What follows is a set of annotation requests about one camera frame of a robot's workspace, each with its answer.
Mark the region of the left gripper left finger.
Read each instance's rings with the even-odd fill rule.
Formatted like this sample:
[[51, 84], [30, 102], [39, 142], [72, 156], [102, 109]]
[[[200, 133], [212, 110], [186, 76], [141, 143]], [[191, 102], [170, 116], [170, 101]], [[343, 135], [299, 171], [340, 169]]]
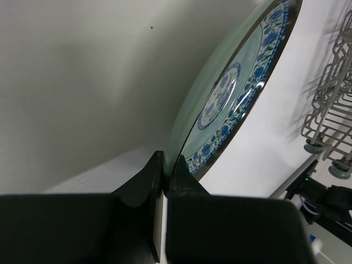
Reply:
[[109, 193], [1, 196], [1, 263], [158, 263], [163, 156]]

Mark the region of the blue floral teal plate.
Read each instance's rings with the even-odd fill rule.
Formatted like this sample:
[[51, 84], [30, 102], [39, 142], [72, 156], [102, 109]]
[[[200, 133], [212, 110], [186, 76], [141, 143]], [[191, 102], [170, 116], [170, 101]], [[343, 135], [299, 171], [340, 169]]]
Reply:
[[242, 126], [272, 75], [298, 19], [301, 1], [264, 1], [217, 46], [175, 119], [163, 170], [184, 158], [203, 177]]

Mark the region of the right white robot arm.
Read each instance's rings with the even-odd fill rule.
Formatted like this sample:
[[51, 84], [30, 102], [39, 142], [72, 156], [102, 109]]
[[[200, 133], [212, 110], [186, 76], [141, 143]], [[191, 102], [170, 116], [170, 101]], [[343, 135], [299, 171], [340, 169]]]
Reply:
[[286, 200], [298, 196], [300, 212], [308, 224], [317, 223], [335, 237], [351, 245], [351, 189], [327, 187], [311, 178], [318, 160], [314, 160], [287, 188]]

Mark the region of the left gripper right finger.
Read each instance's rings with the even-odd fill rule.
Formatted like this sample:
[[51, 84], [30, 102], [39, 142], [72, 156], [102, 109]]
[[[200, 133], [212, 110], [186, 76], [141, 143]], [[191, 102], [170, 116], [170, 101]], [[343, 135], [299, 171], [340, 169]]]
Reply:
[[288, 201], [211, 195], [184, 157], [169, 178], [167, 199], [168, 263], [315, 263]]

